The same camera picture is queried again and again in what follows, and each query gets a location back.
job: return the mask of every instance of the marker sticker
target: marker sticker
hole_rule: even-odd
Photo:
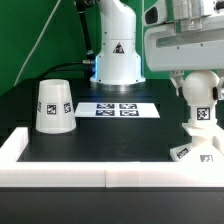
[[[121,43],[120,42],[117,44],[117,46],[114,49],[113,53],[115,53],[115,54],[124,54],[124,49],[121,46]]]

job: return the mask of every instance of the green backdrop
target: green backdrop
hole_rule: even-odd
[[[1,2],[0,13],[0,95],[13,87],[16,77],[33,48],[57,0],[7,0]],[[122,0],[137,15],[136,50],[142,56],[142,1]],[[145,0],[145,8],[155,0]],[[87,11],[87,22],[95,53],[101,46],[100,17],[98,7]],[[37,77],[48,68],[85,58],[85,46],[74,0],[62,0],[42,41],[26,66],[20,81]],[[146,78],[168,78],[167,73],[151,73],[143,63]],[[82,74],[69,73],[69,77]]]

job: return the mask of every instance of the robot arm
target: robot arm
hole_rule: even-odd
[[[224,131],[215,117],[217,100],[224,99],[223,7],[224,1],[159,0],[143,15],[145,26],[153,26],[144,38],[148,67],[169,71],[191,109],[182,125],[192,141],[171,149],[174,161],[224,161]],[[186,70],[196,71],[184,80]]]
[[[154,26],[145,34],[147,65],[170,71],[178,95],[183,71],[224,69],[223,7],[224,1],[159,0],[144,13],[144,25]],[[214,90],[217,99],[224,99],[223,82]]]
[[[104,90],[132,89],[145,81],[141,76],[141,58],[135,50],[135,12],[120,0],[76,0],[83,30],[87,30],[84,11],[95,3],[100,9],[102,35],[91,86]],[[87,53],[91,53],[88,30],[85,33]]]

